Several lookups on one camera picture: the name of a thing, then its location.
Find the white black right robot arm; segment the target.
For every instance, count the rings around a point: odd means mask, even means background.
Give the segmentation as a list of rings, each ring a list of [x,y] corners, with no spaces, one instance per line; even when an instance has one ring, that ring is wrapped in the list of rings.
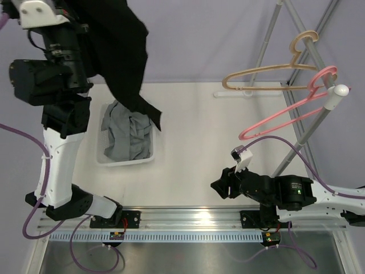
[[[225,168],[211,183],[223,199],[240,195],[259,203],[258,215],[250,221],[260,229],[277,228],[296,220],[340,219],[350,226],[364,226],[364,189],[353,194],[330,192],[318,181],[297,175],[271,178],[247,168],[239,172]]]

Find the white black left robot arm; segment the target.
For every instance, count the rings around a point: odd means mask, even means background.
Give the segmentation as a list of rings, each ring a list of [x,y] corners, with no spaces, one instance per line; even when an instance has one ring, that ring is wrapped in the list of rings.
[[[26,195],[26,203],[45,208],[55,221],[93,215],[108,227],[119,226],[123,208],[118,202],[72,183],[90,118],[92,84],[79,44],[88,26],[64,1],[2,1],[2,6],[28,35],[38,33],[44,41],[43,60],[17,59],[9,67],[16,98],[43,108],[40,182]]]

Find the black shirt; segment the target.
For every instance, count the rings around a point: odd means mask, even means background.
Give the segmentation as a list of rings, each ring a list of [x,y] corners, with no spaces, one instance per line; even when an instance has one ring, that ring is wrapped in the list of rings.
[[[127,1],[70,1],[70,5],[89,26],[92,75],[101,75],[124,107],[147,115],[160,128],[162,112],[140,95],[148,59],[145,24]]]

